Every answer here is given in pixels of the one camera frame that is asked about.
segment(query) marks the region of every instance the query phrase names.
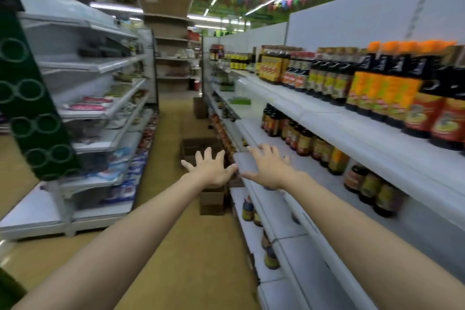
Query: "bottle with orange cap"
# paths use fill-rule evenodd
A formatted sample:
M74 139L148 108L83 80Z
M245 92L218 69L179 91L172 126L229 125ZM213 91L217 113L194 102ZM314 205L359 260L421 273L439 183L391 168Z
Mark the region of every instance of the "bottle with orange cap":
M415 137L430 136L430 131L445 105L446 97L451 95L451 84L456 75L454 65L461 51L460 46L447 47L441 65L435 69L426 69L424 76L427 78L423 81L406 114L402 132Z
M363 89L362 98L358 103L357 113L364 116L370 115L376 98L380 92L381 84L386 72L392 67L392 60L397 52L399 42L385 42L381 47L381 55L376 66L370 72L370 76L366 81Z
M395 57L392 67L385 72L380 91L373 104L371 118L383 122L387 119L389 106L399 92L402 79L411 69L412 54L416 54L417 42L400 42L398 47L398 55Z
M430 79L434 69L440 66L445 47L449 43L430 40L418 43L416 57L411 60L410 70L405 73L397 93L388 108L386 123L396 128L404 126L405 116L421 87L423 80Z
M357 66L357 71L355 72L346 102L346 108L351 111L355 112L358 109L358 103L365 90L366 82L370 77L370 71L375 64L376 54L380 49L380 44L380 42L371 42Z

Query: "aisle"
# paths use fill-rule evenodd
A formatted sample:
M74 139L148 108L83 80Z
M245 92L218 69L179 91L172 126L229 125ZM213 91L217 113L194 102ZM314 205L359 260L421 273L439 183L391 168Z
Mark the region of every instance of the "aisle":
M207 137L208 120L196 120L192 99L161 100L160 123L136 205L148 201L183 174L182 138ZM18 243L2 262L31 289L98 233ZM198 201L184 212L117 306L126 309L259 309L240 232L231 214L200 216Z

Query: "green panel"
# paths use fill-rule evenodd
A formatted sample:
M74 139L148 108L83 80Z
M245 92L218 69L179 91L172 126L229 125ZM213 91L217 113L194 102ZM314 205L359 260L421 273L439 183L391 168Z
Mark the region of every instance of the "green panel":
M43 181L76 174L81 165L58 115L21 24L13 11L0 12L0 111Z

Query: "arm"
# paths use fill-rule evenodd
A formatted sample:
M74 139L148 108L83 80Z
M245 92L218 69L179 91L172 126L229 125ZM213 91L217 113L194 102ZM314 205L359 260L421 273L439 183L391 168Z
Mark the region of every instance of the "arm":
M15 310L113 309L189 203L207 186L226 183L237 166L224 169L225 152L207 148L197 166L175 184L103 231L64 266L34 288Z
M276 147L249 148L259 173L244 178L291 194L380 310L458 310L465 286L383 226L295 171Z

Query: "cardboard box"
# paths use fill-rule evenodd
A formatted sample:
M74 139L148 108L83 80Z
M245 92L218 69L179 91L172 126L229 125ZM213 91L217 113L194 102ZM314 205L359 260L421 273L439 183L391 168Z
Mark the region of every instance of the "cardboard box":
M208 118L208 106L202 97L194 97L194 116L197 119Z
M216 138L184 139L181 141L181 158L195 165L195 153L200 151L203 154L207 147L212 148L212 157L216 157L217 153L223 149Z

